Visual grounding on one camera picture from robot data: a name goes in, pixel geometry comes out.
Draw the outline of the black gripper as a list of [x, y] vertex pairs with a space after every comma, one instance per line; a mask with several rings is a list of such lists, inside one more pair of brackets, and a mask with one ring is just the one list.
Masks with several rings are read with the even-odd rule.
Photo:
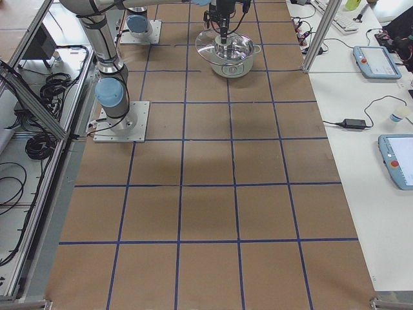
[[232, 14], [236, 11], [236, 0], [209, 1], [204, 12], [203, 21], [206, 26], [219, 26], [220, 40], [226, 43], [228, 28]]

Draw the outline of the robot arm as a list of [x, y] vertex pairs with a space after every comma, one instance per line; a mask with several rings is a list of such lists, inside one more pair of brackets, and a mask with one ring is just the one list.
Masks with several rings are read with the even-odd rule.
[[101, 81], [96, 89], [120, 90], [120, 95], [110, 94], [108, 103], [100, 100], [106, 118], [112, 122], [103, 130], [118, 129], [130, 111], [130, 96], [127, 89], [128, 69], [120, 58], [116, 44], [110, 39], [106, 12], [111, 9], [127, 11], [132, 8], [163, 4], [178, 4], [178, 1], [61, 1], [61, 4], [80, 20], [85, 34], [97, 57], [97, 67]]
[[146, 6], [127, 8], [126, 25], [133, 37], [147, 38], [152, 33], [152, 25], [148, 19], [148, 8]]

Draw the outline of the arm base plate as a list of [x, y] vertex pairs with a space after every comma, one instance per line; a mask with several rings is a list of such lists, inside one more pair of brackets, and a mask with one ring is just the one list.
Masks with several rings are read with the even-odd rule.
[[93, 141], [96, 143], [143, 143], [146, 138], [149, 101], [131, 101], [128, 114], [122, 121], [108, 118], [104, 108], [101, 108], [99, 122], [94, 133]]
[[132, 21], [125, 22], [121, 38], [121, 45], [157, 45], [161, 35], [162, 20]]

